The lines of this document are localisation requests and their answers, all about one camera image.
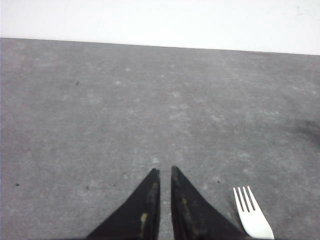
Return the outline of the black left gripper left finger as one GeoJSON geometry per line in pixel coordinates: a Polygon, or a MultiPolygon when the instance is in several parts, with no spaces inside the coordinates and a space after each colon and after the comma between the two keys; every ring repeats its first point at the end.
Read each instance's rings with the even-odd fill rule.
{"type": "Polygon", "coordinates": [[[87,240],[157,240],[160,171],[153,168],[129,198],[86,237],[87,240]]]}

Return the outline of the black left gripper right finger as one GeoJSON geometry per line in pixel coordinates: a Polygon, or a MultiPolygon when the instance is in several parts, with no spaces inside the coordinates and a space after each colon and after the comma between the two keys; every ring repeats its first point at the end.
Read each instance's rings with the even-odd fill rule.
{"type": "Polygon", "coordinates": [[[177,167],[171,168],[171,219],[176,240],[246,240],[177,167]]]}

